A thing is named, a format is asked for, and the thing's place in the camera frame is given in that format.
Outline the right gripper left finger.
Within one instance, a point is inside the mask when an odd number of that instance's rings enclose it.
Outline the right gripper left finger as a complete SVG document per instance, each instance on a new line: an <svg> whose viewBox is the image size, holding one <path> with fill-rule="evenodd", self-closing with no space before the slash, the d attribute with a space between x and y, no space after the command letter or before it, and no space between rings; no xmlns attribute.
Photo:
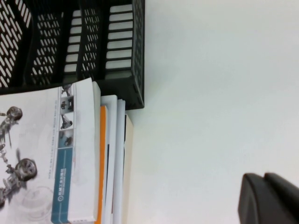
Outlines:
<svg viewBox="0 0 299 224"><path fill-rule="evenodd" d="M238 215L241 224L297 224L299 207L287 207L264 176L244 174Z"/></svg>

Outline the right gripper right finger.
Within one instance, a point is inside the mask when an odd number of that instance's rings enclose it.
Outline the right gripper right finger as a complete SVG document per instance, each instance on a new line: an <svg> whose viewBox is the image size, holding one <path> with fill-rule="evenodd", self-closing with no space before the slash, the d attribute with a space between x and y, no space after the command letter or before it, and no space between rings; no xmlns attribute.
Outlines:
<svg viewBox="0 0 299 224"><path fill-rule="evenodd" d="M299 188L297 186L275 173L265 173L264 179L287 207L299 206Z"/></svg>

